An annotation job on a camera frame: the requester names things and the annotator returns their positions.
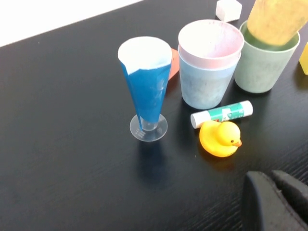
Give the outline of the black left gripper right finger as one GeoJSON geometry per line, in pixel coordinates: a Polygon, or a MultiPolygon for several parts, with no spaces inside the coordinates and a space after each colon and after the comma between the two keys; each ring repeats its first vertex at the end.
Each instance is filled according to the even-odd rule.
{"type": "Polygon", "coordinates": [[[308,186],[281,170],[273,170],[272,179],[291,208],[307,223],[308,186]]]}

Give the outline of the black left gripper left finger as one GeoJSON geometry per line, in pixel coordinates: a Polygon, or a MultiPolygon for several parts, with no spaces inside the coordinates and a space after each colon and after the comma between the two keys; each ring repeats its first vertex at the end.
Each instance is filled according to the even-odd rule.
{"type": "Polygon", "coordinates": [[[291,208],[271,176],[246,173],[242,194],[244,231],[302,231],[304,222],[291,208]]]}

